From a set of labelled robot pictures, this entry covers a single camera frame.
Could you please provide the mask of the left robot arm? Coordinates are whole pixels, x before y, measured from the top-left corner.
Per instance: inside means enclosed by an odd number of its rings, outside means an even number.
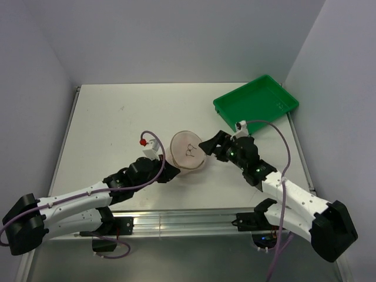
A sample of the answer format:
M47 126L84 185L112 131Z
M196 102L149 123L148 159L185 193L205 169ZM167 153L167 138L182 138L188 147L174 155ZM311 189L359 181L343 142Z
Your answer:
M94 232L100 236L112 232L115 220L110 206L124 202L144 187L167 183L180 173L164 158L140 157L129 167L76 192L37 199L26 194L2 219L1 233L13 256L28 253L44 241L62 235Z

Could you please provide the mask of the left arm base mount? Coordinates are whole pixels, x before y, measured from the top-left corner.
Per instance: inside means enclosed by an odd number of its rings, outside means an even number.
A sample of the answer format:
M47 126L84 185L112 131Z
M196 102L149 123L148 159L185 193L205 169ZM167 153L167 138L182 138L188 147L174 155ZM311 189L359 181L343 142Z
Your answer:
M133 217L104 217L100 218L100 225L94 231L80 231L80 237L92 238L92 251L95 256L102 259L121 259L130 254L129 243L121 236L129 236L133 232ZM125 247L123 254L115 255L117 247Z

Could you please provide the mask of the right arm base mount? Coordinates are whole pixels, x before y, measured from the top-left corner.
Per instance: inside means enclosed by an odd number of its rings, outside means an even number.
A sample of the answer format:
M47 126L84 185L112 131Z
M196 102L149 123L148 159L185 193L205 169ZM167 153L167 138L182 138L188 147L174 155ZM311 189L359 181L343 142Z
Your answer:
M278 227L256 212L237 213L231 225L239 232L251 232L254 245L261 249L272 249L277 243Z

